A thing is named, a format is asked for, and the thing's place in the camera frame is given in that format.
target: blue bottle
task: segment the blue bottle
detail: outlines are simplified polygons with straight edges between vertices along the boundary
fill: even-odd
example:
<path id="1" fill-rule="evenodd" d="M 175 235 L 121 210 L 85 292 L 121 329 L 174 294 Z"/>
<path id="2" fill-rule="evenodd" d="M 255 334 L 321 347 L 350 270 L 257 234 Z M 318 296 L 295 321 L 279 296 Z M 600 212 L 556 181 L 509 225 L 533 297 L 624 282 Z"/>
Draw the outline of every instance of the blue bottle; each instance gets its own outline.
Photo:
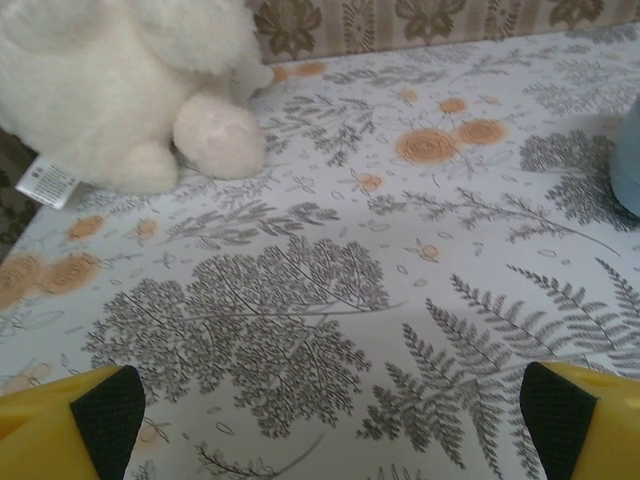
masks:
<path id="1" fill-rule="evenodd" d="M 622 121 L 610 174 L 618 201 L 640 216 L 640 97 Z"/>

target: white plush toy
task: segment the white plush toy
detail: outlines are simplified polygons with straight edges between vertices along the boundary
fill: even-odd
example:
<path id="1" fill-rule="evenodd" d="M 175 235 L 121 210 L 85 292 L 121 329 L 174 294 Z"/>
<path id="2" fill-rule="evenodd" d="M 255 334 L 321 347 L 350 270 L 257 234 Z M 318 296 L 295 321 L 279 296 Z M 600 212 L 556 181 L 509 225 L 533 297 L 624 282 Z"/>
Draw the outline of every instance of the white plush toy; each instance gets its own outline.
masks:
<path id="1" fill-rule="evenodd" d="M 272 78 L 254 30 L 243 0 L 0 0 L 0 126 L 125 193 L 175 187 L 172 138 L 205 175 L 253 175 L 265 140 L 237 103 Z"/>

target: table surface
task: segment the table surface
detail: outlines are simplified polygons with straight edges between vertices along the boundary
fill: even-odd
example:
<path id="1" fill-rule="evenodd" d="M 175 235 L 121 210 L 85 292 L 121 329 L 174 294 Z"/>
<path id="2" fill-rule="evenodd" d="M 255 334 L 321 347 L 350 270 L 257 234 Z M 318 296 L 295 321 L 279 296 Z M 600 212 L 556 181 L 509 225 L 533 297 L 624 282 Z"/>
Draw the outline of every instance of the table surface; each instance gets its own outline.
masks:
<path id="1" fill-rule="evenodd" d="M 137 366 L 128 479 L 544 478 L 525 366 L 640 376 L 640 221 L 607 178 L 639 32 L 277 67 L 259 177 L 39 212 L 2 391 Z"/>

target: care label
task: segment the care label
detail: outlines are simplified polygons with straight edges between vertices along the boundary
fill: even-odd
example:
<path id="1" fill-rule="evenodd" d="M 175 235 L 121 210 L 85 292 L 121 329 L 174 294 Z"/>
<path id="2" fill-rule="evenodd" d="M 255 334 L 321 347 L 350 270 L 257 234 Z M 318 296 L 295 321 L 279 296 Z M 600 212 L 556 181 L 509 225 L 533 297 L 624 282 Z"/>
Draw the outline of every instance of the care label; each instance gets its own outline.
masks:
<path id="1" fill-rule="evenodd" d="M 16 190 L 36 202 L 61 210 L 79 184 L 78 179 L 58 168 L 52 160 L 38 157 L 22 176 Z"/>

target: brown floral wallpaper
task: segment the brown floral wallpaper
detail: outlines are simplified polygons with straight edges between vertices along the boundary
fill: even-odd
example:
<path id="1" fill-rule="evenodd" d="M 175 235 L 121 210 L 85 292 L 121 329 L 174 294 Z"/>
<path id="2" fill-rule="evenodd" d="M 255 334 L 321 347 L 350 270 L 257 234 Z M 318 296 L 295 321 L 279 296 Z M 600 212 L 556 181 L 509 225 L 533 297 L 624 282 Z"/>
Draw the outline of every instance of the brown floral wallpaper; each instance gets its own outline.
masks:
<path id="1" fill-rule="evenodd" d="M 249 0 L 268 61 L 638 20 L 640 0 Z"/>

